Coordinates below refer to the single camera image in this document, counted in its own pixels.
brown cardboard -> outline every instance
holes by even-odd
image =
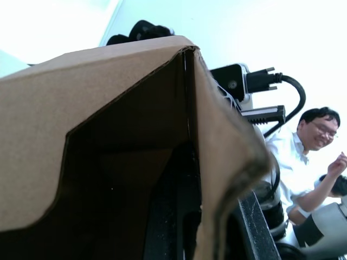
[[[222,259],[235,199],[269,168],[181,36],[65,54],[5,77],[0,121],[9,259],[141,259],[151,189],[188,140],[203,193],[196,259]]]

shirt collar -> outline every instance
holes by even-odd
[[[293,133],[293,140],[294,140],[294,144],[295,144],[295,147],[296,147],[298,153],[301,156],[303,156],[307,160],[307,162],[308,162],[309,158],[308,158],[307,154],[303,154],[303,152],[304,152],[304,145],[303,145],[302,141],[300,140],[300,137],[298,136],[297,132]]]

white ceiling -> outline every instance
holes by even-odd
[[[119,0],[0,2],[0,49],[26,63],[97,47]]]

black cable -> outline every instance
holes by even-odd
[[[278,164],[278,161],[276,160],[276,157],[273,155],[273,153],[270,152],[270,156],[272,157],[274,164],[275,164],[275,173],[276,173],[276,179],[275,179],[275,183],[273,184],[271,190],[262,198],[258,198],[258,202],[264,203],[265,201],[267,201],[268,199],[270,199],[276,192],[279,184],[280,184],[280,180],[281,180],[281,176],[280,176],[280,166]]]
[[[304,107],[305,102],[306,102],[305,90],[304,90],[302,85],[297,80],[293,79],[292,77],[286,76],[286,75],[283,75],[281,77],[281,80],[289,83],[290,85],[292,85],[298,91],[299,96],[300,96],[300,100],[299,100],[299,103],[298,103],[297,107],[286,117],[285,122],[278,123],[277,125],[272,127],[269,131],[267,131],[264,134],[265,138],[269,137],[269,135],[271,135],[273,132],[275,132],[277,129],[279,129],[281,126],[283,126],[289,120],[291,120],[300,110],[302,110],[302,108]]]

